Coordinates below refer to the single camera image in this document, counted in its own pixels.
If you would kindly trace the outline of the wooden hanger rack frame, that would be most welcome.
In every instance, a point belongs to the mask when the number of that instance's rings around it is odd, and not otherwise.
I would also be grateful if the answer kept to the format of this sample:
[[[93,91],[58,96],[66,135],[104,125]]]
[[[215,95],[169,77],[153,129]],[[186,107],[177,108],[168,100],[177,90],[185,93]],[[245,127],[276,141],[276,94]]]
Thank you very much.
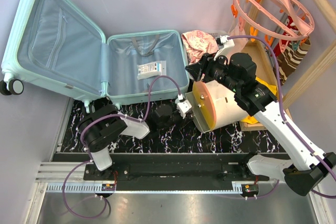
[[[289,104],[291,111],[294,111],[298,107],[313,107],[317,104],[317,107],[321,107],[327,101],[335,100],[335,87],[328,80],[328,71],[333,72],[335,70],[335,57],[327,58],[325,56],[331,51],[332,46],[335,45],[335,33],[332,26],[325,19],[323,13],[317,8],[313,0],[299,0],[309,10],[313,16],[315,22],[315,29],[310,35],[312,46],[308,51],[307,56],[298,66],[298,69],[289,76],[289,79],[283,86],[283,92],[290,96],[287,98],[285,104]],[[335,9],[335,0],[328,0],[329,4]],[[320,62],[323,62],[323,68],[316,74],[312,73],[311,66],[318,67]]]

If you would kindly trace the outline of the pink round clip hanger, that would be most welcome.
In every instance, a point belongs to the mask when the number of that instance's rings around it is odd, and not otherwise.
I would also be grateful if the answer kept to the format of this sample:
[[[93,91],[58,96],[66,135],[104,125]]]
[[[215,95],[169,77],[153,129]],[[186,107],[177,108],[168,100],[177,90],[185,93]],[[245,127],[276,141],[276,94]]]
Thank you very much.
[[[246,25],[248,35],[264,35],[270,45],[281,39],[303,42],[314,30],[311,14],[298,0],[233,0],[232,12],[240,25]],[[286,27],[287,16],[292,17],[298,34]]]

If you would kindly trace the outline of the brown striped cloth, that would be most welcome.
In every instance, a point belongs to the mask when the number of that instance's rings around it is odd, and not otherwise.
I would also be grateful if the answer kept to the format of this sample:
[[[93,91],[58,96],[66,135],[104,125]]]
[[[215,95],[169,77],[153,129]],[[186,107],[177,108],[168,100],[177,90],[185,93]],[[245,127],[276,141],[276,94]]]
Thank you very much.
[[[310,37],[307,37],[303,42],[290,41],[281,52],[279,45],[274,48],[275,56],[279,65],[280,84],[284,85],[288,77],[295,72],[305,55],[311,47]]]

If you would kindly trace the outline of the black marble pattern mat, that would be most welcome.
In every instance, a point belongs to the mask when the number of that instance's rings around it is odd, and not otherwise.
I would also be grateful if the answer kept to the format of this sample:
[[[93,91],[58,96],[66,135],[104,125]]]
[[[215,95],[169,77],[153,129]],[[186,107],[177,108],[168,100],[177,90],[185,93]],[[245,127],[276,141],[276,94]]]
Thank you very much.
[[[64,119],[56,153],[83,153],[77,125],[82,119],[81,101],[72,100]],[[172,125],[142,140],[121,136],[109,145],[111,153],[283,153],[285,150],[266,130],[242,131],[239,122],[201,133],[192,121]]]

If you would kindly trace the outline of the white round drum box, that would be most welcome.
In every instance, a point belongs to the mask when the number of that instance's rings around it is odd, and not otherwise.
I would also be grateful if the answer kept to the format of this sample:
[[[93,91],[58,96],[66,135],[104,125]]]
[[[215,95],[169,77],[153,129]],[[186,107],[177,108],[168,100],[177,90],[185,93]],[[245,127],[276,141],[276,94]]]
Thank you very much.
[[[201,133],[206,133],[247,117],[234,100],[234,92],[213,80],[194,82],[186,94],[192,105],[193,121]]]

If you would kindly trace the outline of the red cloth item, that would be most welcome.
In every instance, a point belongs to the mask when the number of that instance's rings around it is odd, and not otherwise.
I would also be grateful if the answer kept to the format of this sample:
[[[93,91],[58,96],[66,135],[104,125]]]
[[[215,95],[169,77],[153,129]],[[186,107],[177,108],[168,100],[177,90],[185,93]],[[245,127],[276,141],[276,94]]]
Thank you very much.
[[[296,27],[295,23],[293,22],[293,19],[291,16],[287,16],[287,19],[285,21],[285,25],[287,28],[289,28],[292,32],[294,32],[295,34],[298,34],[299,30]],[[289,41],[288,40],[280,40],[275,48],[273,49],[274,54],[276,57],[280,56],[280,54],[284,51],[284,49],[286,48],[286,46],[288,45]]]

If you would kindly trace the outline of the light blue hard-shell suitcase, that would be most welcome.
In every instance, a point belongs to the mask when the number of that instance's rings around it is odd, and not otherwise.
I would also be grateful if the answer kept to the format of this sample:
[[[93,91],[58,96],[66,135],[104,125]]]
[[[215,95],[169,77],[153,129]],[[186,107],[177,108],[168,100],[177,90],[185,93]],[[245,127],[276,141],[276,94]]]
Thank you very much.
[[[166,75],[138,80],[138,65],[166,61]],[[19,95],[24,83],[84,103],[116,105],[175,99],[190,82],[176,30],[106,37],[71,0],[20,0],[1,69],[1,93]]]

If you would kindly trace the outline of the translucent pink plastic bag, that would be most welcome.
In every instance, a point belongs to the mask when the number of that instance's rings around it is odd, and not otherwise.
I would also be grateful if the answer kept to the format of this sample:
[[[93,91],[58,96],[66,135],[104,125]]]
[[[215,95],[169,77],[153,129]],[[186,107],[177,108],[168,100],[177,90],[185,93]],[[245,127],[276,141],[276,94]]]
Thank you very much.
[[[240,28],[237,24],[229,33],[229,36],[242,36],[246,35],[244,28]],[[233,39],[235,46],[245,47],[248,42],[247,38],[235,38]]]

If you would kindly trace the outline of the wooden tray base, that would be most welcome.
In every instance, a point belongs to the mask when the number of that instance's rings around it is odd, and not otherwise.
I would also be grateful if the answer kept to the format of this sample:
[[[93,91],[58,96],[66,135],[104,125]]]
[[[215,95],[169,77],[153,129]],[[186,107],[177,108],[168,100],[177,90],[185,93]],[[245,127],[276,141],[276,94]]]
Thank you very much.
[[[273,72],[273,66],[269,56],[260,41],[248,42],[242,49],[242,52],[251,56],[253,62],[257,65],[256,76],[270,85],[278,88],[277,79]],[[239,122],[242,131],[260,131],[266,130],[261,123],[249,124],[246,122]]]

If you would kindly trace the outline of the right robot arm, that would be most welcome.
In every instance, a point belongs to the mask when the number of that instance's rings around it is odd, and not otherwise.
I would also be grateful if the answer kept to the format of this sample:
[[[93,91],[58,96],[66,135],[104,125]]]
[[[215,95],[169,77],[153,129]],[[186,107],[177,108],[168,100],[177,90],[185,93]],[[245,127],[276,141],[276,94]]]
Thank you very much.
[[[235,103],[259,121],[290,157],[285,160],[250,154],[238,167],[242,179],[267,176],[285,182],[296,194],[305,196],[328,175],[335,177],[335,153],[318,148],[295,126],[281,101],[256,80],[257,65],[249,54],[235,53],[229,59],[204,54],[199,62],[185,69],[194,81],[214,80],[233,92]]]

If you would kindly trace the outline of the yellow cloth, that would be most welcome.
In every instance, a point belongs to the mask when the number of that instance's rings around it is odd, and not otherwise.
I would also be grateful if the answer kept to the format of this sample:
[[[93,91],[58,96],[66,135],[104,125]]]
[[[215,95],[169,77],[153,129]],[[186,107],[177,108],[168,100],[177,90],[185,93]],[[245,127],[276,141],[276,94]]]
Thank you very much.
[[[274,94],[274,95],[277,94],[277,86],[276,85],[268,84],[266,81],[260,79],[259,77],[256,77],[256,80],[259,83],[265,85],[272,92],[272,94]],[[250,116],[250,115],[248,115],[247,117],[245,117],[244,119],[242,119],[241,122],[248,123],[248,124],[257,124],[257,123],[259,123],[253,116]]]

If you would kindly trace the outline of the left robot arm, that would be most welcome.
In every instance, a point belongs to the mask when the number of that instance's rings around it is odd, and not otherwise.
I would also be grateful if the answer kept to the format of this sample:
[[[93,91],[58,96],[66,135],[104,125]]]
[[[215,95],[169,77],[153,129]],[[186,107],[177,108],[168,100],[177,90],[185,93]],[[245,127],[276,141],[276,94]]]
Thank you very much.
[[[154,138],[172,126],[183,125],[191,120],[192,105],[184,100],[171,105],[161,104],[145,119],[136,119],[118,111],[113,104],[108,104],[96,111],[89,105],[89,112],[81,108],[83,118],[77,130],[80,140],[87,148],[90,159],[95,164],[95,174],[103,180],[113,175],[112,159],[108,146],[120,135],[130,136],[139,140]]]

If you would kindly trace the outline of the white toiletry pack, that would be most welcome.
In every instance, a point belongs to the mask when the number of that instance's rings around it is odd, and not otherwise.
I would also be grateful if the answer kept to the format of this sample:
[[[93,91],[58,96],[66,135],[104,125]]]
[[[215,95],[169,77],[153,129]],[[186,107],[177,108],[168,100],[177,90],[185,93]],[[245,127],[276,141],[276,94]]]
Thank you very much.
[[[138,65],[138,80],[162,75],[166,75],[166,61],[153,61]]]

